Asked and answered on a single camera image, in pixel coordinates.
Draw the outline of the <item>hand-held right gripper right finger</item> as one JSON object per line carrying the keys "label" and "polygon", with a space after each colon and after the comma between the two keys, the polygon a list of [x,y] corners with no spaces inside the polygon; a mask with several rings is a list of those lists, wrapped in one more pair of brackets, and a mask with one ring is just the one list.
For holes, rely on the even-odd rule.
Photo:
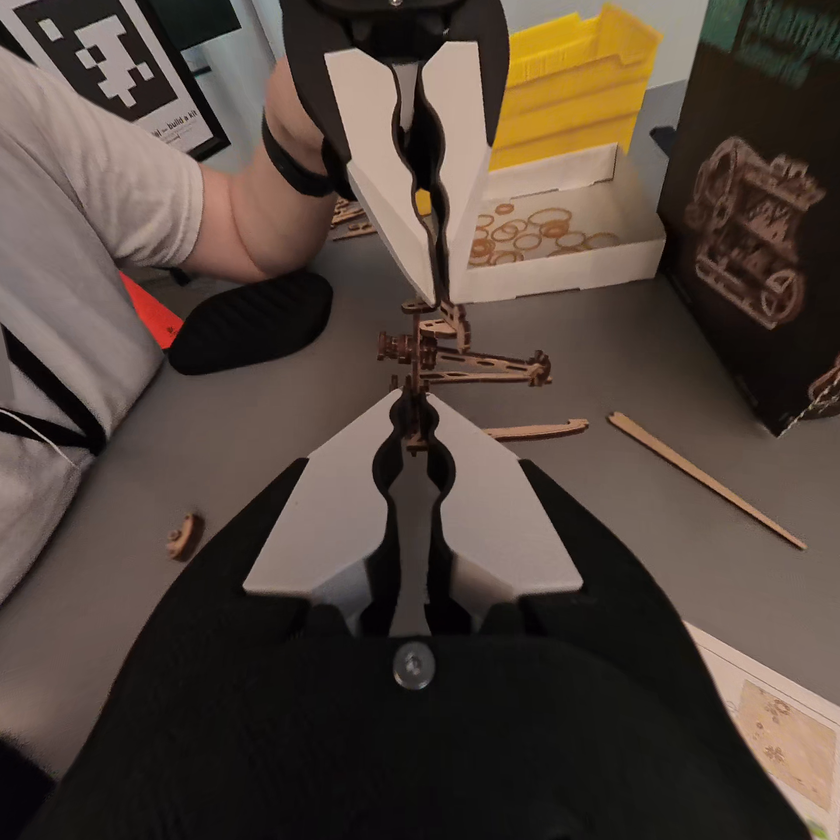
{"label": "hand-held right gripper right finger", "polygon": [[578,592],[581,574],[520,459],[438,397],[427,401],[437,416],[434,441],[455,468],[440,505],[454,556],[450,597],[480,620],[522,596]]}

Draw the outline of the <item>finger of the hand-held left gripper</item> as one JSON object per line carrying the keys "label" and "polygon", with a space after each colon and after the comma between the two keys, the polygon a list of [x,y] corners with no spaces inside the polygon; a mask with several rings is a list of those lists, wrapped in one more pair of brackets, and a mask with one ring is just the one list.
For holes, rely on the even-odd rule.
{"label": "finger of the hand-held left gripper", "polygon": [[[381,62],[358,47],[326,53],[332,84],[350,158],[346,171],[352,188],[371,216],[395,262],[417,295],[436,308],[440,303],[438,236],[442,207],[431,178],[421,187],[417,170],[406,159],[398,130],[403,126],[403,103],[411,105],[409,134],[424,120],[431,137],[420,137],[422,164],[436,167],[442,139],[434,111],[425,101],[423,73],[439,46],[427,56],[407,62]],[[418,212],[417,191],[429,194],[430,213]]]}
{"label": "finger of the hand-held left gripper", "polygon": [[455,299],[449,289],[468,266],[487,178],[490,147],[477,43],[444,43],[420,81],[443,138],[435,185],[444,198],[444,220],[435,233],[413,211],[413,284],[435,305],[441,297]]}

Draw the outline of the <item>wooden gear model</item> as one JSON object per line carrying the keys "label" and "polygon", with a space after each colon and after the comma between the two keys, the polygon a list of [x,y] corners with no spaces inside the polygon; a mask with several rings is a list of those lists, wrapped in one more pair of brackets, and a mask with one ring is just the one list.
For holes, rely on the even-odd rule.
{"label": "wooden gear model", "polygon": [[415,299],[404,302],[402,312],[412,319],[410,332],[389,335],[381,331],[376,344],[379,362],[393,361],[409,369],[403,379],[392,375],[391,390],[407,386],[418,395],[428,394],[434,385],[529,386],[527,359],[472,350],[464,305],[444,301],[433,310],[423,300]]}

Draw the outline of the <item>person's left forearm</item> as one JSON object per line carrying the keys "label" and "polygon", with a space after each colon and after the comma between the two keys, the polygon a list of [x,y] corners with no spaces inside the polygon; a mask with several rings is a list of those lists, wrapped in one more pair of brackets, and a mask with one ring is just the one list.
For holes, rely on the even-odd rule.
{"label": "person's left forearm", "polygon": [[[301,105],[288,57],[266,84],[269,131],[308,171],[326,175],[323,136]],[[180,264],[186,271],[238,283],[278,277],[309,263],[326,241],[335,195],[296,192],[260,141],[246,167],[227,174],[200,164],[203,208],[196,242]]]}

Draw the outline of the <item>black model kit box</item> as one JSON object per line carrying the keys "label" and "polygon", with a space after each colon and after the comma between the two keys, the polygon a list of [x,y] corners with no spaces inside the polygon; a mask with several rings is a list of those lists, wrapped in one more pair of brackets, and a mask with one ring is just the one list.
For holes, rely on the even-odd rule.
{"label": "black model kit box", "polygon": [[776,437],[839,408],[839,2],[709,2],[658,202],[670,280]]}

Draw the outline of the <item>black wristband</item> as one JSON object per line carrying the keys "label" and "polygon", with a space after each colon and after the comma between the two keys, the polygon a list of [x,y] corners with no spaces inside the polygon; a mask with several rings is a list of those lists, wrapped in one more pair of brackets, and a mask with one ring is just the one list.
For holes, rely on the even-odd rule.
{"label": "black wristband", "polygon": [[335,193],[328,175],[313,172],[300,164],[277,141],[263,112],[260,124],[263,147],[275,170],[284,181],[298,194],[308,197],[323,198]]}

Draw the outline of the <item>long wooden lever part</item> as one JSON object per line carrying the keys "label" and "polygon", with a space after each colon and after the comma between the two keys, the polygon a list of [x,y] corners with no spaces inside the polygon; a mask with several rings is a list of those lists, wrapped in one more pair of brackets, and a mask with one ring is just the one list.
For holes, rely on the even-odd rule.
{"label": "long wooden lever part", "polygon": [[501,443],[520,443],[572,437],[584,433],[589,426],[588,420],[577,418],[565,423],[485,427],[482,431]]}

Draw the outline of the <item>pile of rubber bands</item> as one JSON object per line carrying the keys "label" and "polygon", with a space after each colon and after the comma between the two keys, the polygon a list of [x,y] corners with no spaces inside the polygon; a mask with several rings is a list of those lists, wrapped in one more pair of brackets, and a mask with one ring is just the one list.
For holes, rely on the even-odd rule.
{"label": "pile of rubber bands", "polygon": [[499,203],[480,213],[469,252],[468,268],[509,266],[531,259],[574,256],[623,243],[611,230],[586,231],[565,206]]}

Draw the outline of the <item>yellow plastic bin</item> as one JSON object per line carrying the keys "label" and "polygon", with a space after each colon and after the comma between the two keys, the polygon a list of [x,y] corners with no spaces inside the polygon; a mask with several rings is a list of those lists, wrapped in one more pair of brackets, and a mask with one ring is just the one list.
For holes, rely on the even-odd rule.
{"label": "yellow plastic bin", "polygon": [[511,34],[490,170],[631,146],[663,36],[612,3]]}

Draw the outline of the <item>curved wooden part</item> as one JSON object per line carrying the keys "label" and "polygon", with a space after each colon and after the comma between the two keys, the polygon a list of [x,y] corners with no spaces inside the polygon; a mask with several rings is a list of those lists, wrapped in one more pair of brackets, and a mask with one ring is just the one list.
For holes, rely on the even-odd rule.
{"label": "curved wooden part", "polygon": [[165,551],[169,559],[177,562],[189,561],[201,541],[203,530],[204,519],[200,514],[186,514],[181,525],[167,535]]}

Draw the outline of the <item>white cardboard box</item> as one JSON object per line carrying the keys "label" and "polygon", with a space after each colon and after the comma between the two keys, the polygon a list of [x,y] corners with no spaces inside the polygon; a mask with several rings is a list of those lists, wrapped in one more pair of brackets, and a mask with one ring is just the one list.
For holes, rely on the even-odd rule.
{"label": "white cardboard box", "polygon": [[567,207],[578,218],[579,227],[589,232],[611,230],[623,243],[516,265],[467,267],[452,282],[452,302],[504,301],[655,276],[665,247],[665,228],[633,163],[615,144],[492,171],[478,215],[509,201],[523,203],[527,211],[548,205]]}

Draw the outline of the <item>framed printed sign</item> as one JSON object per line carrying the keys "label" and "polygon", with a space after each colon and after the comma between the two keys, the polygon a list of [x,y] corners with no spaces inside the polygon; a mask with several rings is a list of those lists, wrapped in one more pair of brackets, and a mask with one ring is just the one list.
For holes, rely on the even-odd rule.
{"label": "framed printed sign", "polygon": [[148,2],[2,1],[2,41],[80,96],[206,161],[230,146]]}

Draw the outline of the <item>black padded cushion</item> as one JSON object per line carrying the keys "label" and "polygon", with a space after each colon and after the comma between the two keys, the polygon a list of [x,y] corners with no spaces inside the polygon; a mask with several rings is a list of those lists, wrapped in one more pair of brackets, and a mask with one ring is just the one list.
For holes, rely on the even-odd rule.
{"label": "black padded cushion", "polygon": [[278,361],[327,328],[333,287],[306,269],[220,292],[186,317],[167,351],[181,375],[210,375]]}

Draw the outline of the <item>orange object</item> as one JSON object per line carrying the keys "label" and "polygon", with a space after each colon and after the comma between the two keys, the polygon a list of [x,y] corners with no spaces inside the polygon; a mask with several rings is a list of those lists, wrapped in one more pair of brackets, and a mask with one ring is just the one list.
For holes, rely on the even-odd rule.
{"label": "orange object", "polygon": [[152,338],[167,352],[183,326],[183,319],[159,302],[125,273],[119,273],[134,310]]}

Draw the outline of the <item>printed instruction sheet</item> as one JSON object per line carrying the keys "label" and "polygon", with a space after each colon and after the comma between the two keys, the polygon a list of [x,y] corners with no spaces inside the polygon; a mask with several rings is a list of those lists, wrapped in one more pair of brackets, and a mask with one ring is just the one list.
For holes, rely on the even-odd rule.
{"label": "printed instruction sheet", "polygon": [[839,838],[839,709],[690,624],[719,697],[812,838]]}

